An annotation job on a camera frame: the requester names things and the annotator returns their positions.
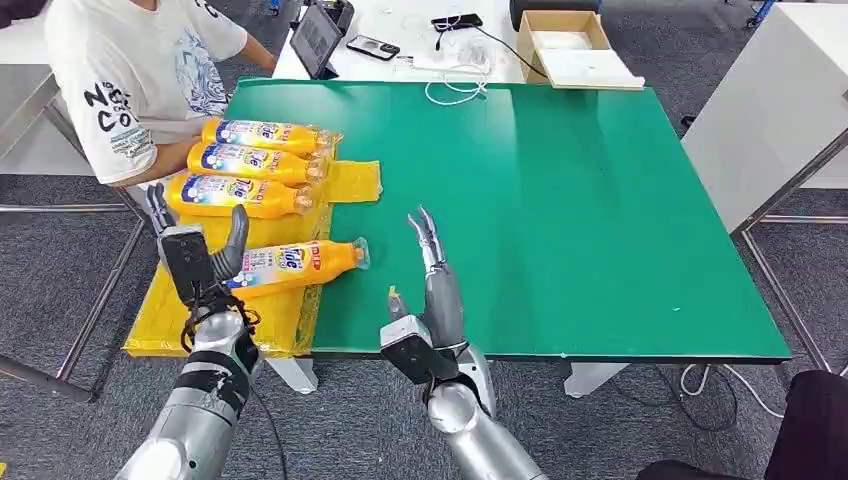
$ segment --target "cardboard box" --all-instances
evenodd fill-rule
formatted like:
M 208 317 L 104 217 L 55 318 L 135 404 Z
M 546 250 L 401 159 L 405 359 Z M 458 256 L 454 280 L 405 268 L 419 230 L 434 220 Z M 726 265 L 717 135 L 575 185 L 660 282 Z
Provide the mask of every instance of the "cardboard box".
M 536 70 L 521 63 L 527 83 L 554 88 L 641 90 L 645 79 L 634 77 L 612 49 L 591 11 L 526 10 L 521 17 L 517 51 Z

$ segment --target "robotic hand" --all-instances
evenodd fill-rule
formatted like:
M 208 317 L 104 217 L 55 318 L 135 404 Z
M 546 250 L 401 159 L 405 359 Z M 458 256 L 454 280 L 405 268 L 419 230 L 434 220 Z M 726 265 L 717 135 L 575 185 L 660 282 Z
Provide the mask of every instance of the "robotic hand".
M 175 225 L 162 190 L 148 189 L 147 200 L 159 255 L 191 311 L 181 335 L 190 355 L 150 434 L 116 480 L 218 478 L 260 360 L 253 322 L 222 283 L 241 270 L 244 207 L 233 209 L 226 246 L 210 255 L 199 225 Z
M 547 480 L 515 437 L 493 420 L 486 357 L 463 334 L 456 275 L 445 261 L 432 217 L 408 216 L 424 259 L 424 313 L 411 315 L 394 287 L 380 351 L 415 384 L 427 384 L 430 423 L 443 433 L 467 480 Z

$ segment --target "white cable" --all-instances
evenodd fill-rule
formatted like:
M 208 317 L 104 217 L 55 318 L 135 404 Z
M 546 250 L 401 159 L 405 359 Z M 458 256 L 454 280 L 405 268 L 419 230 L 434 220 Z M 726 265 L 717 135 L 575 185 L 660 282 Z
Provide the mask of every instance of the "white cable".
M 707 375 L 709 375 L 709 373 L 710 373 L 710 366 L 707 365 L 706 367 L 704 367 L 704 375 L 701 377 L 701 385 L 698 386 L 697 390 L 695 390 L 694 392 L 691 392 L 691 391 L 689 391 L 689 389 L 686 388 L 685 380 L 686 380 L 686 375 L 689 375 L 689 371 L 692 370 L 693 368 L 695 368 L 695 366 L 696 365 L 694 363 L 688 365 L 686 368 L 683 369 L 683 373 L 680 374 L 680 390 L 682 390 L 683 393 L 685 393 L 686 395 L 689 395 L 690 397 L 696 397 L 696 396 L 700 395 L 701 392 L 704 391 L 704 386 L 707 384 Z
M 471 89 L 465 89 L 465 88 L 459 88 L 459 87 L 453 86 L 447 80 L 447 73 L 448 73 L 447 71 L 442 72 L 441 83 L 443 83 L 446 87 L 453 90 L 454 92 L 470 93 L 471 95 L 469 95 L 465 98 L 453 101 L 453 102 L 443 102 L 441 100 L 436 100 L 435 98 L 433 98 L 432 95 L 430 95 L 430 86 L 433 85 L 434 83 L 438 83 L 438 82 L 427 82 L 427 85 L 424 87 L 424 95 L 426 95 L 427 99 L 430 100 L 431 102 L 435 103 L 436 105 L 441 105 L 443 107 L 452 107 L 454 105 L 459 105 L 460 103 L 465 103 L 465 102 L 473 99 L 474 97 L 476 97 L 480 93 L 485 93 L 486 92 L 486 84 L 489 82 L 489 72 L 483 71 L 483 69 L 480 68 L 480 66 L 470 64 L 470 63 L 469 64 L 459 64 L 459 65 L 453 65 L 451 67 L 448 67 L 447 70 L 449 71 L 449 70 L 456 70 L 458 68 L 469 68 L 469 67 L 476 69 L 480 73 L 480 75 L 482 75 L 482 77 L 483 77 L 480 80 L 477 80 L 477 81 L 474 82 L 477 85 L 477 87 L 471 88 Z
M 738 378 L 739 381 L 741 381 L 742 384 L 745 385 L 745 387 L 748 389 L 748 391 L 751 392 L 751 395 L 754 396 L 754 400 L 756 400 L 757 403 L 760 404 L 760 407 L 762 407 L 763 410 L 766 411 L 766 413 L 768 413 L 769 415 L 776 417 L 776 418 L 783 418 L 783 415 L 775 412 L 774 410 L 772 410 L 768 406 L 766 406 L 765 402 L 763 402 L 763 400 L 760 398 L 760 395 L 757 393 L 756 390 L 754 390 L 754 387 L 752 387 L 751 384 L 748 383 L 748 380 L 745 380 L 745 377 L 743 377 L 739 372 L 734 370 L 733 367 L 731 367 L 730 365 L 722 364 L 721 366 L 730 370 L 730 373 L 732 373 L 734 376 L 736 376 L 736 378 Z M 710 372 L 710 366 L 707 365 L 706 368 L 704 368 L 704 376 L 701 377 L 701 385 L 698 387 L 697 390 L 692 392 L 692 391 L 690 391 L 689 389 L 686 388 L 686 385 L 685 385 L 686 382 L 685 381 L 686 381 L 686 375 L 688 375 L 689 372 L 693 368 L 695 368 L 695 364 L 687 365 L 686 368 L 683 369 L 683 373 L 680 375 L 680 389 L 683 391 L 683 393 L 685 393 L 686 395 L 689 395 L 690 397 L 695 397 L 697 395 L 700 395 L 701 392 L 704 391 L 704 385 L 706 385 L 706 383 L 707 383 L 707 375 Z

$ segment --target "detergent bottle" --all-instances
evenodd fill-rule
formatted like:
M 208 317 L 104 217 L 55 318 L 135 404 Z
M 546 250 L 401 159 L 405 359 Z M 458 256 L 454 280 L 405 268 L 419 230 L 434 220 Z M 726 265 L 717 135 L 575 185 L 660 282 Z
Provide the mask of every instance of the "detergent bottle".
M 208 143 L 272 148 L 304 156 L 332 150 L 340 136 L 308 125 L 210 118 L 203 124 L 201 138 Z
M 311 158 L 307 161 L 281 150 L 197 143 L 188 153 L 188 169 L 193 173 L 271 180 L 288 186 L 318 184 L 324 179 L 326 159 Z
M 362 237 L 353 243 L 315 240 L 247 250 L 241 273 L 226 283 L 235 296 L 246 299 L 327 283 L 342 272 L 370 265 L 368 242 Z
M 312 207 L 312 191 L 282 183 L 249 178 L 180 173 L 169 182 L 165 202 L 185 215 L 229 217 L 234 205 L 244 205 L 248 217 L 279 218 L 303 215 Z

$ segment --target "green tabletop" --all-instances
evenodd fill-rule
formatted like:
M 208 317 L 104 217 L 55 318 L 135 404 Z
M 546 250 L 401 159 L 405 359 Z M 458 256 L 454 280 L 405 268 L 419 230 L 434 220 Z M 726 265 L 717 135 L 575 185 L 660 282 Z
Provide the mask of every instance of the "green tabletop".
M 423 307 L 405 222 L 423 204 L 487 355 L 788 358 L 651 89 L 489 85 L 455 107 L 423 90 L 245 80 L 227 111 L 343 132 L 339 159 L 382 163 L 379 202 L 334 208 L 331 238 L 364 236 L 372 265 L 324 287 L 314 352 L 378 351 L 389 285 Z

